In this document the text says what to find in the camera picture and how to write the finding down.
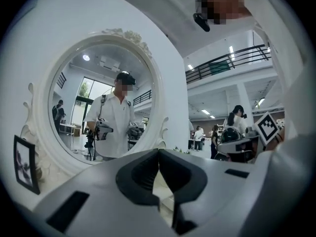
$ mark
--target mirror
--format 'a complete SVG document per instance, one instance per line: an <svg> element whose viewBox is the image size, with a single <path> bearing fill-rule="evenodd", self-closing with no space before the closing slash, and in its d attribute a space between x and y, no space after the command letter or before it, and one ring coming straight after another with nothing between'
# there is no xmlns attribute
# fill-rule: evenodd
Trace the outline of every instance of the mirror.
<svg viewBox="0 0 316 237"><path fill-rule="evenodd" d="M150 121L154 94L151 73L143 64L121 45L98 44L60 68L51 126L73 157L108 161L139 141Z"/></svg>

